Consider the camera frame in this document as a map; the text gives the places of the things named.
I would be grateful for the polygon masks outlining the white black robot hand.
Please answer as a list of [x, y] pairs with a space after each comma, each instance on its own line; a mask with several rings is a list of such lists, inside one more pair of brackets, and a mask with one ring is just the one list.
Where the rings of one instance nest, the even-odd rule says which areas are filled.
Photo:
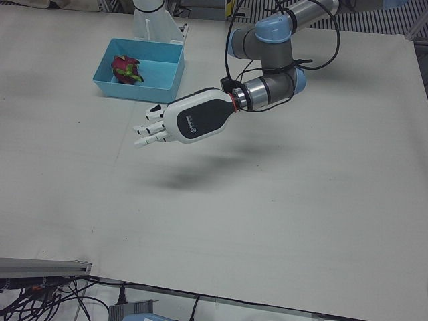
[[232, 94], [218, 88], [205, 88], [166, 106], [157, 104], [146, 111], [150, 124], [134, 127], [142, 148], [155, 142], [191, 144], [222, 132], [238, 104]]

